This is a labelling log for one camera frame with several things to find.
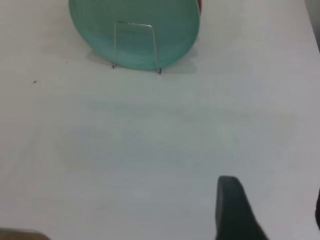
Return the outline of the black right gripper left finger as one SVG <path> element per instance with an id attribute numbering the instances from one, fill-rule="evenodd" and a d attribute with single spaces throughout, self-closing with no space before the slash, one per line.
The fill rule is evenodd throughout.
<path id="1" fill-rule="evenodd" d="M 215 207 L 217 240 L 266 240 L 239 179 L 222 175 L 217 181 Z"/>

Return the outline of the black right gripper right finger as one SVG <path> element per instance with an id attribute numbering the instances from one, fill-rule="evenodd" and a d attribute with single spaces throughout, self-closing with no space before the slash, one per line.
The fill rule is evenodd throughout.
<path id="1" fill-rule="evenodd" d="M 314 216 L 315 216 L 315 222 L 317 224 L 317 227 L 320 230 L 320 190 L 318 191 Z"/>

